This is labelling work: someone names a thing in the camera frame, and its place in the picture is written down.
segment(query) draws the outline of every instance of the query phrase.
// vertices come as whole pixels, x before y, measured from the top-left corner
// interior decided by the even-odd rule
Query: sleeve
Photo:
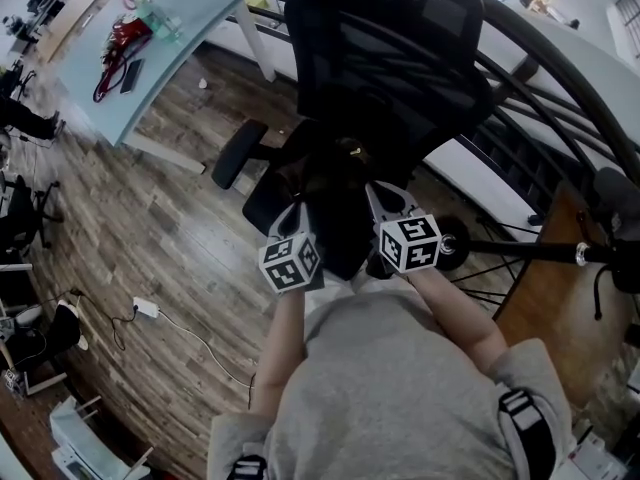
[[[564,460],[571,451],[571,408],[544,343],[532,339],[511,347],[491,366],[488,376],[496,384],[531,395],[551,430],[556,463]]]
[[[257,414],[223,414],[211,422],[207,480],[226,480],[242,455],[262,451],[273,421]]]

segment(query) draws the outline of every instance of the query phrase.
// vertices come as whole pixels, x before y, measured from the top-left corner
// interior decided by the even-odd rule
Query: gray t-shirt
[[[568,453],[569,406],[539,340],[512,347],[485,376],[399,293],[340,299],[305,324],[308,357],[275,423],[213,419],[209,480],[226,480],[237,459],[256,453],[278,480],[517,478],[524,455],[498,417],[510,388],[534,396],[558,456]]]

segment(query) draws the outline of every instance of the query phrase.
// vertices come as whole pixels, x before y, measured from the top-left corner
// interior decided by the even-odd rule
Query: mesh chair back
[[[406,172],[493,109],[481,0],[289,0],[298,110]]]

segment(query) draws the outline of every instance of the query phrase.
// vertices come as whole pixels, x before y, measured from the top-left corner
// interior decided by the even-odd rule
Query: black chair
[[[349,279],[374,236],[364,184],[381,179],[405,187],[426,155],[474,133],[492,113],[491,88],[474,65],[483,5],[289,0],[285,18],[298,68],[298,112],[307,119],[281,149],[259,144],[266,125],[245,123],[212,178],[226,189],[248,158],[268,160],[244,215],[266,234],[292,201],[304,198],[324,268]]]
[[[59,186],[60,184],[56,181],[49,185],[46,192],[32,192],[22,176],[18,176],[15,182],[9,182],[0,171],[0,191],[5,192],[7,187],[14,190],[7,215],[0,219],[1,251],[17,250],[24,253],[35,240],[36,235],[40,237],[42,247],[45,249],[51,247],[51,243],[45,239],[44,221],[60,223],[64,219],[45,213],[45,206],[51,189]]]

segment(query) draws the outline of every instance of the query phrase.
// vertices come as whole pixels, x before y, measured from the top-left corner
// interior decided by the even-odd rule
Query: desk leg
[[[166,160],[167,162],[171,162],[172,164],[184,167],[196,174],[202,174],[205,170],[204,164],[178,153],[173,149],[163,146],[162,144],[158,144],[139,133],[132,132],[124,142],[131,147],[144,151],[145,153],[150,153],[158,158]]]
[[[242,29],[244,37],[247,38],[251,51],[253,51],[253,54],[258,61],[258,66],[260,66],[262,74],[269,82],[273,82],[276,79],[276,72],[273,69],[273,64],[271,64],[269,56],[267,55],[267,50],[264,48],[262,39],[260,39],[260,34],[258,33],[258,29],[256,28],[253,18],[251,17],[249,8],[244,1],[240,2],[238,7],[236,7],[235,17],[238,21],[238,25],[240,25],[240,28]]]

